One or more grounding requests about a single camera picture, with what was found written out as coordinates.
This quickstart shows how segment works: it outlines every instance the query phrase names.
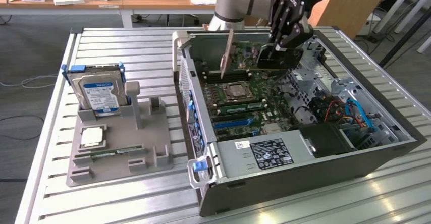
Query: aluminum workbench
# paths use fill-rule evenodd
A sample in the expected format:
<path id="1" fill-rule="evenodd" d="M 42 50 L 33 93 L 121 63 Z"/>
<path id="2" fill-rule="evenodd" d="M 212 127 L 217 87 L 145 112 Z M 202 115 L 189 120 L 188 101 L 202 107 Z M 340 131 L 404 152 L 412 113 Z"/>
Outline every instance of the aluminum workbench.
<path id="1" fill-rule="evenodd" d="M 431 113 L 345 35 L 318 29 L 401 114 L 431 137 Z M 166 104 L 174 167 L 162 172 L 69 188 L 65 172 L 77 114 L 70 87 L 57 77 L 16 223 L 428 223 L 431 143 L 362 178 L 209 217 L 197 215 L 172 79 L 172 32 L 200 28 L 88 28 L 69 35 L 62 64 L 122 62 L 140 82 L 140 100 Z M 341 77 L 345 71 L 326 55 Z"/>

